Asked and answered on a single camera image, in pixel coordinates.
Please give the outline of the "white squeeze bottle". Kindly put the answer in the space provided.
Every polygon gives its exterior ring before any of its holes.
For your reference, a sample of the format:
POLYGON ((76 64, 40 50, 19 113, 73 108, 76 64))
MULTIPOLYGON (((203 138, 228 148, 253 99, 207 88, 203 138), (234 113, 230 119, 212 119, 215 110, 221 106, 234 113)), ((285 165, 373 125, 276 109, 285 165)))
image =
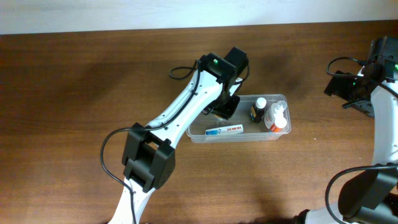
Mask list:
POLYGON ((267 110, 264 116, 264 123, 266 125, 266 128, 269 131, 275 132, 274 129, 272 129, 272 126, 275 124, 275 122, 283 118, 285 121, 283 127, 278 127, 276 126, 275 128, 285 128, 287 122, 286 119, 284 118, 284 111, 287 109, 287 103, 285 101, 278 101, 277 103, 273 103, 271 107, 267 110))

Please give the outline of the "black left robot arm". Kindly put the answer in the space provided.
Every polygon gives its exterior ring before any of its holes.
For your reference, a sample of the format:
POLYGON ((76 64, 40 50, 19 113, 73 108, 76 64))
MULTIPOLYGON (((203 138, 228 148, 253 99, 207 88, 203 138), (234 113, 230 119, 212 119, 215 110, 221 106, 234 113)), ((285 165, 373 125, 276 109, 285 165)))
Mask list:
POLYGON ((124 128, 127 139, 121 163, 123 192, 111 223, 138 223, 151 194, 175 169, 175 148, 186 129, 202 112, 230 119, 240 98, 240 74, 249 68, 246 52, 233 47, 225 57, 203 55, 190 69, 191 80, 156 119, 124 128))

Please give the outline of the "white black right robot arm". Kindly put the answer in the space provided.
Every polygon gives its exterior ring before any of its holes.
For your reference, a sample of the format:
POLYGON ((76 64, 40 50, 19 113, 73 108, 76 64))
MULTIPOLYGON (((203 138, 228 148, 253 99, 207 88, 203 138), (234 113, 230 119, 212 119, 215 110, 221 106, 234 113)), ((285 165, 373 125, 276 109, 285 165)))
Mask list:
POLYGON ((371 165, 335 174, 325 190, 325 208, 304 210, 292 223, 397 224, 397 39, 384 36, 371 42, 366 60, 356 60, 356 74, 331 72, 324 93, 345 100, 374 118, 371 165))

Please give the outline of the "white green Panadol box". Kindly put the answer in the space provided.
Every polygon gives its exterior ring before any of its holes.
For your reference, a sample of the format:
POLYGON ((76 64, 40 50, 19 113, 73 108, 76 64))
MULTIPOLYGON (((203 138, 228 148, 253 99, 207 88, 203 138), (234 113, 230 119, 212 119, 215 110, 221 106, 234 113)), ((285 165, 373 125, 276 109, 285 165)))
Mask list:
POLYGON ((207 129, 205 135, 230 135, 230 134, 241 134, 244 132, 242 124, 222 126, 218 128, 207 129))

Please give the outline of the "dark bottle white cap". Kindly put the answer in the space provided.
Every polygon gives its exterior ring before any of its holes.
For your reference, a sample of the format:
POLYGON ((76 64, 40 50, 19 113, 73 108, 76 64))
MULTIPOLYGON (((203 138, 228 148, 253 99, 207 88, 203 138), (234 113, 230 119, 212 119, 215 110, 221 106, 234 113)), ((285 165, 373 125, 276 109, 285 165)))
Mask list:
POLYGON ((267 100, 263 97, 258 98, 251 107, 250 117, 255 123, 259 123, 264 116, 267 100))

